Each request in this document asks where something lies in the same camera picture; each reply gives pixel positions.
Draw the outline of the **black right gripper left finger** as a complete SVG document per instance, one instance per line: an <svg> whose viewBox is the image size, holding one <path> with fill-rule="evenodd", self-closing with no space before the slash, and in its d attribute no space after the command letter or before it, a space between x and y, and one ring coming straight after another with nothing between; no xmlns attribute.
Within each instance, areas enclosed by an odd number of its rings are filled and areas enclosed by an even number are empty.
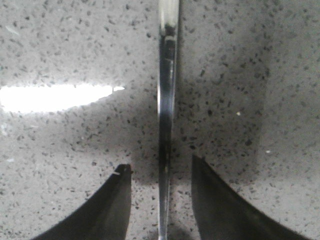
<svg viewBox="0 0 320 240"><path fill-rule="evenodd" d="M34 239L124 240L131 214L131 178L131 166L118 165L82 206Z"/></svg>

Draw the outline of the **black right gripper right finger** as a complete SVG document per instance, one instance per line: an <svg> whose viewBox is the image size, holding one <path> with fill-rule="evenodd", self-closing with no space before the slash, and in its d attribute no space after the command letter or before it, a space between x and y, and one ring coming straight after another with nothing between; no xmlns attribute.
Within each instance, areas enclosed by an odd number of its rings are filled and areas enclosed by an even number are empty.
<svg viewBox="0 0 320 240"><path fill-rule="evenodd" d="M303 240L304 236L256 209L193 155L192 207L202 240Z"/></svg>

